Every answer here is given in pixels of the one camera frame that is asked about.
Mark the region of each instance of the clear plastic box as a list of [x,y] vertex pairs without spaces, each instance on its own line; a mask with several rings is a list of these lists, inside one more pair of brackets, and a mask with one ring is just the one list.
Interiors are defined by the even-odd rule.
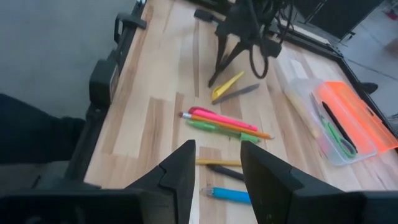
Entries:
[[[352,117],[352,124],[357,129],[356,135],[361,136],[361,142],[353,141],[353,144],[356,146],[357,153],[354,157],[348,156],[341,148],[341,144],[338,143],[333,137],[332,134],[328,132],[319,117],[318,112],[334,127],[335,130],[336,125],[333,120],[330,118],[326,110],[319,106],[318,110],[316,110],[314,102],[312,100],[312,95],[315,98],[318,98],[316,94],[316,89],[324,84],[325,81],[317,78],[308,78],[301,79],[297,78],[289,82],[289,84],[285,87],[284,93],[290,102],[294,105],[295,109],[299,113],[300,117],[303,119],[304,123],[307,125],[313,137],[317,140],[322,149],[323,153],[327,156],[329,161],[336,165],[342,166],[345,164],[350,164],[353,162],[360,161],[367,157],[373,156],[377,154],[376,145],[367,137],[367,134],[360,128],[361,125],[353,118],[353,115],[347,113],[346,115]],[[347,111],[343,103],[340,102],[339,98],[335,98],[335,102],[333,102],[341,107],[342,111]]]

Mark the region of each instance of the floor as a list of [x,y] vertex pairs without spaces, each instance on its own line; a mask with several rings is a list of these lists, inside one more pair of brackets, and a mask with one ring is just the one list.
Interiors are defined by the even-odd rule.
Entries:
[[[0,1],[0,93],[53,116],[84,118],[91,72],[116,47],[116,15],[134,2]],[[62,175],[67,165],[0,166],[0,192],[29,188],[39,174]]]
[[302,25],[304,18],[300,14],[295,23],[338,46],[362,82],[378,84],[379,89],[371,97],[386,116],[391,116],[398,113],[398,104],[394,103],[398,95],[398,54],[389,53],[386,46],[398,38],[398,21],[389,19],[383,13],[385,7],[386,3],[383,3],[373,10],[353,30],[356,35],[341,42],[317,27]]

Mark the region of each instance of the pink highlighter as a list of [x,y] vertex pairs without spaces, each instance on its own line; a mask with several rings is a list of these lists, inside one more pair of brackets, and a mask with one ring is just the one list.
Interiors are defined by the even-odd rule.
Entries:
[[258,128],[256,126],[253,126],[253,125],[250,125],[250,124],[245,124],[243,122],[236,121],[234,119],[218,115],[218,114],[216,114],[216,113],[214,113],[214,112],[212,112],[210,110],[207,110],[205,108],[201,108],[201,107],[198,107],[198,106],[191,107],[189,109],[188,113],[194,114],[194,115],[197,115],[197,116],[201,116],[202,118],[211,119],[213,121],[219,121],[219,122],[222,122],[222,123],[226,123],[226,124],[230,124],[230,125],[233,125],[233,126],[237,126],[237,127],[240,127],[240,128],[246,128],[246,129],[249,129],[249,130],[252,130],[252,131],[257,131],[258,130]]

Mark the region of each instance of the green scissors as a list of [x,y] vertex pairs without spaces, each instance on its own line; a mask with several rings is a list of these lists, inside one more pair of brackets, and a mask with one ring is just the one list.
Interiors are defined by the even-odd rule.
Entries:
[[323,127],[328,132],[329,136],[331,136],[338,144],[339,148],[343,151],[343,153],[350,159],[356,156],[356,149],[355,147],[347,141],[341,134],[336,130],[336,128],[321,114],[319,111],[319,106],[317,100],[315,99],[314,95],[311,94],[311,100],[313,106],[315,107],[315,111],[317,112],[317,116],[322,122]]

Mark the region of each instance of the wooden table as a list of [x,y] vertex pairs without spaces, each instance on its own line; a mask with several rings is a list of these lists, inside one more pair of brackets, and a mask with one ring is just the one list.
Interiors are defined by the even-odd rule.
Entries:
[[[191,106],[202,106],[271,133],[275,139],[260,142],[263,149],[339,189],[398,189],[395,151],[350,166],[331,165],[282,92],[295,77],[345,80],[335,62],[284,43],[278,58],[269,59],[266,79],[257,80],[246,51],[220,75],[216,85],[244,70],[246,74],[231,91],[254,83],[260,83],[259,89],[212,105],[207,82],[216,60],[215,26],[195,20],[195,8],[183,0],[147,1],[142,14],[147,29],[138,30],[131,44],[85,182],[107,189],[125,188],[188,139],[196,140],[197,158],[239,160],[238,140],[193,129],[177,116]],[[236,41],[230,38],[228,48]],[[258,51],[256,54],[257,69],[262,69]],[[250,206],[200,195],[199,190],[208,185],[245,190],[243,183],[198,166],[192,223],[256,222]]]

